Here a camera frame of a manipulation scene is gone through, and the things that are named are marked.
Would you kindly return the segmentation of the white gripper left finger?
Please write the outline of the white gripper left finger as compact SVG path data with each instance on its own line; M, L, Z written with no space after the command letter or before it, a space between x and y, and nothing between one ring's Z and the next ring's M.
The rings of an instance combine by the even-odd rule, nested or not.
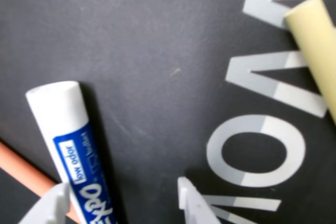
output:
M47 191L24 215L19 224L66 223L70 211L69 184L61 183Z

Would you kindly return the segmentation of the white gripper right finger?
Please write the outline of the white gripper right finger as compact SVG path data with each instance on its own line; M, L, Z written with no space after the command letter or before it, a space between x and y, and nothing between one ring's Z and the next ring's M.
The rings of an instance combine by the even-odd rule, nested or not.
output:
M219 220L196 187L186 177L177 179L179 208L186 224L215 224Z

